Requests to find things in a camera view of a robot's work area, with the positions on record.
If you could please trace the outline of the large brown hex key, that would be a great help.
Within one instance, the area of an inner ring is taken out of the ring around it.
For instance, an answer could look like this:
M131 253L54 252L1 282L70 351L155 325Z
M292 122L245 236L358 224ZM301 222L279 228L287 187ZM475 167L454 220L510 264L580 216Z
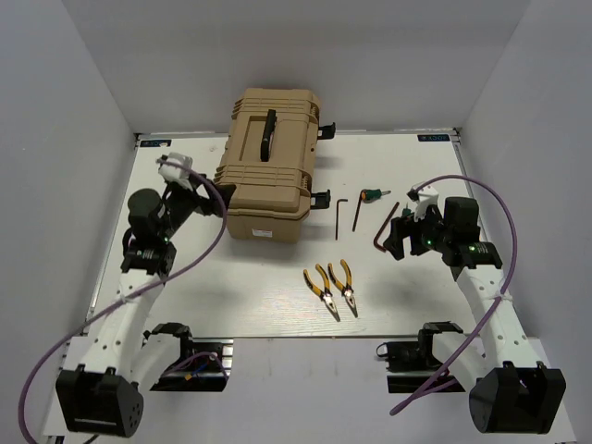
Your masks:
M373 239L373 245L374 247L379 250L382 253L385 253L387 250L386 248L383 246L383 244L380 242L380 237L383 235L385 229L387 228L387 226L389 225L390 220L394 217L397 209L399 208L400 203L396 202L392 208L390 209L386 219L384 220L384 222L382 223L382 225L380 226L377 234L374 236Z

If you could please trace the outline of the green stubby screwdriver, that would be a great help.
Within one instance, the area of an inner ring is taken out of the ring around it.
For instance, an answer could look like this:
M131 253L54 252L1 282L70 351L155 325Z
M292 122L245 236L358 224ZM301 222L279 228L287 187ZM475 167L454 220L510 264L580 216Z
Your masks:
M364 203L371 203L381 199L383 196L390 194L389 190L383 191L380 189L363 189L361 191L361 200Z
M412 211L411 211L411 209L409 208L409 205L408 205L408 204L406 204L406 205L405 205L405 207L402 209L401 216L402 216L402 217L406 217L406 216L408 216L408 215L409 215L411 212L412 212Z

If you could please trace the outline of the yellow black pliers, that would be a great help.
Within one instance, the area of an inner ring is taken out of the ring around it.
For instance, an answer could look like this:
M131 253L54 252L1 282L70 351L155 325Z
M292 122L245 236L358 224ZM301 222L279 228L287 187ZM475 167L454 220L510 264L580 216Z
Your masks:
M327 310L331 313L333 318L337 322L339 322L340 321L339 311L337 309L337 305L335 304L332 292L330 290L330 282L329 282L329 277L327 275L327 272L320 264L316 264L314 268L319 273L321 278L323 279L323 287L318 287L314 284L314 282L310 278L310 275L309 275L309 272L307 269L304 269L302 271L304 281L305 281L307 287L309 288L309 290L323 302L323 304L325 305Z
M352 288L352 272L351 272L351 269L350 269L348 263L344 259L341 259L339 263L344 270L345 281L341 282L338 279L338 277L334 271L334 267L331 263L327 264L328 275L329 275L329 278L330 278L332 284L339 290L341 296L344 298L344 300L347 303L348 307L350 308L353 316L355 318L357 318L358 317L358 309L357 309L357 303L356 303L355 296L354 296L354 290Z

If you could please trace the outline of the tan plastic toolbox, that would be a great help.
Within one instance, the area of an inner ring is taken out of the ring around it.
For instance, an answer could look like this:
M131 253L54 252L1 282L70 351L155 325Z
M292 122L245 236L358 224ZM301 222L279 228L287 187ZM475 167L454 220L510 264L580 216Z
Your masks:
M295 243L315 205L317 142L335 136L320 126L321 102L310 90L248 88L235 102L214 183L235 187L227 230L235 240Z

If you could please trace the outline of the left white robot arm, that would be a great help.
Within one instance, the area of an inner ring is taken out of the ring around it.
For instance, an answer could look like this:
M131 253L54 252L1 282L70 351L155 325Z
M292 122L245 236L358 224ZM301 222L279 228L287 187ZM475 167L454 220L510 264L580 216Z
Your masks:
M236 188L188 172L164 178L163 192L144 188L129 197L116 295L94 316L103 324L88 351L57 377L55 391L70 432L132 437L145 393L173 367L184 369L194 361L186 326L143 328L166 283L176 277L173 235L194 213L225 218Z

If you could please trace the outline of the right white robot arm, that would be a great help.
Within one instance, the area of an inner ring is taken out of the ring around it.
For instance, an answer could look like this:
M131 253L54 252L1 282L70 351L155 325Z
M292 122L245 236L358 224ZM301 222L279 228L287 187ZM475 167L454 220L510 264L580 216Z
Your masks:
M566 389L561 370L547 367L526 337L512 296L501 288L505 275L493 243L480 239L476 200L450 197L438 207L438 193L414 191L415 209L391 221L384 247L395 259L403 242L415 256L434 251L450 269L476 321L473 336L452 323L430 329L417 346L419 361L451 372L468 392L469 413L481 433L547 434ZM476 349L474 336L483 348Z

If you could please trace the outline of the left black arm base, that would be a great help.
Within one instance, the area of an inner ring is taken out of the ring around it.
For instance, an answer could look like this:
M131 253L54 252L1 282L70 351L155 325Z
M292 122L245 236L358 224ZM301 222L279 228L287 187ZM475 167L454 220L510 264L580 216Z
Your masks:
M231 372L233 346L233 339L183 339L179 358L151 391L222 392Z

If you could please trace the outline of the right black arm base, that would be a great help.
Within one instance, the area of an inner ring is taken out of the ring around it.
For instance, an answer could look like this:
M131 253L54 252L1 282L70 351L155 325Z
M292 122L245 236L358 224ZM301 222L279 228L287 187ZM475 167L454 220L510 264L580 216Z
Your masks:
M440 367L441 362L425 357L416 340L382 342L376 358L386 363L389 394L411 394Z

